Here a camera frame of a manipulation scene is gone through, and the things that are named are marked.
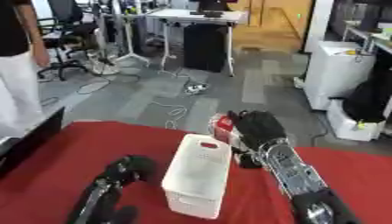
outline robotic hand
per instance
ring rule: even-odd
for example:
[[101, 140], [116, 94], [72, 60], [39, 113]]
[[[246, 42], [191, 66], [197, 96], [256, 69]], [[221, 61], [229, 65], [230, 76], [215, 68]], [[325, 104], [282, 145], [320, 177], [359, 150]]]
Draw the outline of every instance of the robotic hand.
[[123, 187], [138, 180], [146, 181], [155, 171], [152, 160], [143, 156], [125, 156], [109, 164], [80, 196], [68, 215], [67, 224], [130, 224], [137, 217], [133, 206], [116, 211]]
[[305, 164], [290, 146], [284, 128], [269, 112], [229, 111], [228, 118], [240, 133], [241, 167], [264, 167], [277, 179], [291, 200], [297, 223], [356, 224], [360, 223], [328, 187], [317, 171]]

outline white box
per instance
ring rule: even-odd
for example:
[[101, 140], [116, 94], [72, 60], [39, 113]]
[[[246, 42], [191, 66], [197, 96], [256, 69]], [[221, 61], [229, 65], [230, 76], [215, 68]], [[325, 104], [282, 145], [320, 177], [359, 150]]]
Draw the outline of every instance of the white box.
[[346, 96], [368, 79], [375, 57], [345, 54], [357, 49], [361, 47], [355, 43], [318, 43], [304, 81], [304, 92], [312, 109], [327, 110], [330, 97]]
[[384, 126], [384, 122], [367, 122], [359, 129], [357, 122], [343, 110], [342, 101], [332, 101], [326, 116], [335, 136], [342, 139], [369, 142], [378, 138]]
[[173, 212], [216, 219], [226, 189], [231, 148], [211, 136], [186, 135], [162, 187]]

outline office chair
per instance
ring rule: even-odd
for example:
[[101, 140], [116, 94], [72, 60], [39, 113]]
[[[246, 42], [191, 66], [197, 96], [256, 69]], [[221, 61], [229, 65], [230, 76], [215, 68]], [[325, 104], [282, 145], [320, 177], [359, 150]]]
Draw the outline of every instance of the office chair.
[[43, 78], [43, 73], [49, 70], [59, 70], [59, 79], [65, 81], [63, 71], [65, 68], [76, 67], [80, 68], [85, 72], [88, 72], [85, 66], [76, 59], [64, 61], [61, 58], [60, 49], [65, 50], [64, 45], [66, 44], [81, 44], [81, 48], [73, 49], [67, 53], [67, 57], [70, 58], [70, 53], [76, 51], [84, 51], [87, 55], [86, 39], [89, 39], [89, 35], [94, 33], [96, 28], [95, 24], [83, 24], [83, 11], [77, 5], [74, 0], [49, 0], [48, 1], [53, 18], [54, 30], [59, 30], [59, 37], [53, 37], [46, 35], [43, 37], [46, 48], [54, 49], [56, 52], [57, 62], [52, 63], [49, 67], [38, 72], [38, 77]]

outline black bag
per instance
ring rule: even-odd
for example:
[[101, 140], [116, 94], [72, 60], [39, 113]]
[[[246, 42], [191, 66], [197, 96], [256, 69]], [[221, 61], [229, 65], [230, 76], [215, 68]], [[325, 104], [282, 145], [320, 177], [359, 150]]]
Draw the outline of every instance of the black bag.
[[193, 24], [184, 29], [184, 67], [219, 73], [225, 66], [226, 27]]
[[369, 80], [361, 83], [343, 101], [343, 110], [357, 122], [380, 123], [386, 120], [383, 112], [392, 94], [390, 61], [378, 60]]

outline red table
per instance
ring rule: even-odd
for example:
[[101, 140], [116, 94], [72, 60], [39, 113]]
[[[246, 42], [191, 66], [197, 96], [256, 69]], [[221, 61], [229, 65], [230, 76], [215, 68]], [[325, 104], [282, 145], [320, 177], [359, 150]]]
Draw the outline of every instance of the red table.
[[[138, 207], [138, 224], [293, 223], [276, 181], [263, 170], [243, 170], [236, 164], [230, 168], [218, 220], [171, 212], [160, 181], [184, 134], [119, 122], [73, 123], [0, 182], [1, 223], [64, 223], [82, 189], [105, 165], [125, 154], [147, 155], [159, 167], [153, 181], [123, 191], [120, 204]], [[363, 223], [392, 222], [392, 157], [317, 148], [297, 151]]]

